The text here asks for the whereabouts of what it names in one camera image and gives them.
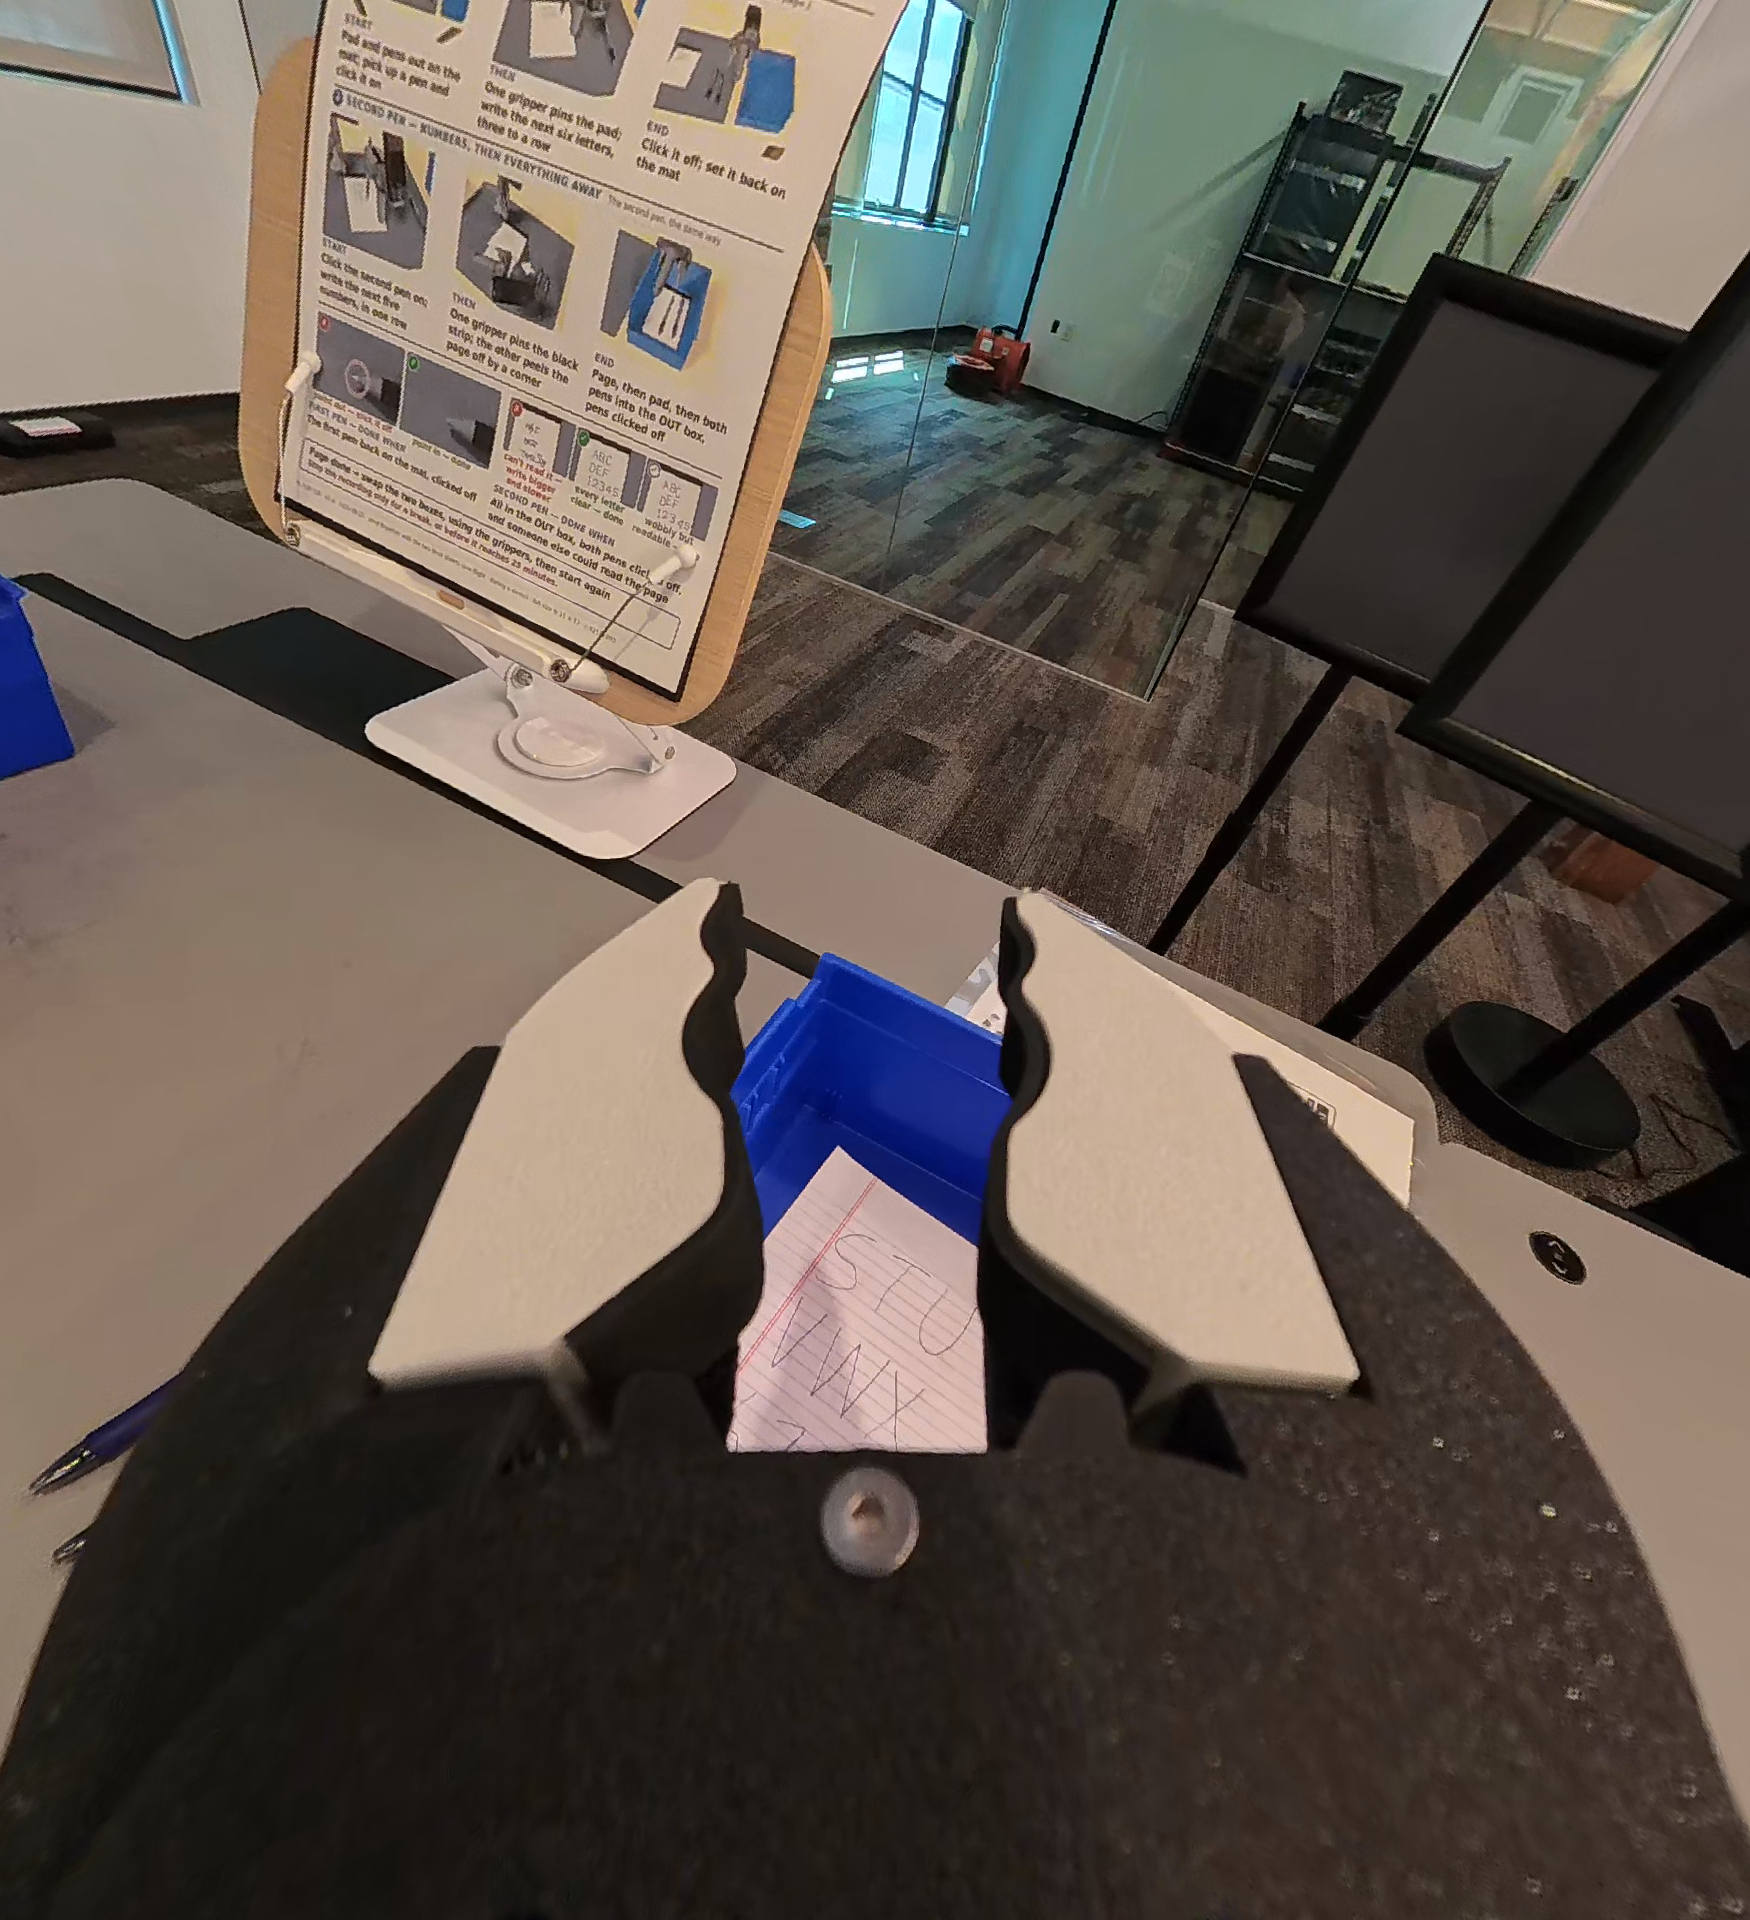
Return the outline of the window with roller blind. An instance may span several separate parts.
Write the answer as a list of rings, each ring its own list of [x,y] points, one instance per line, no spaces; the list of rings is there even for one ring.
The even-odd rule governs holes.
[[[165,2],[0,2],[0,72],[194,103]]]

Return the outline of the white printed paper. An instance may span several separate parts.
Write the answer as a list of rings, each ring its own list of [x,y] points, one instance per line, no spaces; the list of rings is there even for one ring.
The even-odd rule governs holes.
[[[1271,1064],[1399,1204],[1411,1201],[1414,1129],[1409,1116],[1387,1105],[1355,1079],[1314,1063],[1214,1002],[1194,995],[1188,998],[1194,1002],[1194,1014],[1231,1054],[1251,1054]]]

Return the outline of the distant room window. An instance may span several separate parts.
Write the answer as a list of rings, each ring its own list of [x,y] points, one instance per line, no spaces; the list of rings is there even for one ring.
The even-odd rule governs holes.
[[[948,221],[974,13],[959,2],[903,4],[837,171],[837,209],[926,228]]]

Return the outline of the instruction board on white stand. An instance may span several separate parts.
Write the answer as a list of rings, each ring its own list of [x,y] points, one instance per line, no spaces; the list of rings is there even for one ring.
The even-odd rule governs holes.
[[[814,228],[900,4],[323,4],[256,110],[244,467],[473,660],[367,741],[595,860],[735,765],[829,347]]]

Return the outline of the black round-base stand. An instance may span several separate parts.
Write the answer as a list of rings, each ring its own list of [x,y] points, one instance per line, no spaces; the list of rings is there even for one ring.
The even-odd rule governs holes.
[[[1594,1011],[1557,1029],[1502,1002],[1467,1002],[1425,1037],[1423,1056],[1448,1100],[1500,1146],[1539,1164],[1597,1168],[1627,1153],[1640,1120],[1597,1048],[1670,1001],[1713,1091],[1736,1149],[1750,1148],[1750,1040],[1678,987],[1750,931],[1750,901],[1730,901],[1634,973]]]

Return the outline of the black shelf cabinet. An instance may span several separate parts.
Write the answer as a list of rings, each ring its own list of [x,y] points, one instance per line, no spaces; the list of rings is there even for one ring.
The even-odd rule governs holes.
[[[1182,467],[1299,499],[1433,259],[1459,256],[1506,161],[1431,144],[1441,92],[1347,68],[1299,105],[1161,438]]]

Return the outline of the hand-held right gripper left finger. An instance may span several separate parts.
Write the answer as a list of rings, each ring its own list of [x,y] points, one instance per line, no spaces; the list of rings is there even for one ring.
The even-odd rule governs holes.
[[[530,1381],[605,1422],[687,1380],[725,1442],[763,1223],[733,1100],[744,895],[695,880],[564,973],[499,1044],[369,1373]]]

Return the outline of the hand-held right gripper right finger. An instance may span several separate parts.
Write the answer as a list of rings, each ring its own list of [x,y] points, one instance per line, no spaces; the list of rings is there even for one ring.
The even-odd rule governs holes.
[[[999,1072],[981,1216],[986,1442],[1008,1451],[1045,1391],[1113,1387],[1163,1445],[1214,1387],[1323,1400],[1361,1365],[1302,1220],[1307,1173],[1363,1161],[1194,998],[1054,900],[1003,901]]]

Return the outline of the written lined paper sheet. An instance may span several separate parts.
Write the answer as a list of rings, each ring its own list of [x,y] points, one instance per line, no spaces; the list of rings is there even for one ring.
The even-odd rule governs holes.
[[[765,1234],[733,1453],[984,1453],[978,1250],[840,1148]]]

